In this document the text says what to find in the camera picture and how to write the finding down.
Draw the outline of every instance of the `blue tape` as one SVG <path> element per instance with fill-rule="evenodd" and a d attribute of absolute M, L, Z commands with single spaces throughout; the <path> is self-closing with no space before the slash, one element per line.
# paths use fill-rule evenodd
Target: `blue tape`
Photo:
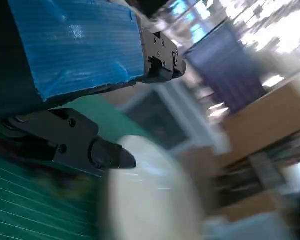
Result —
<path fill-rule="evenodd" d="M 9 0 L 34 85 L 50 97 L 144 74 L 135 15 L 104 0 Z"/>

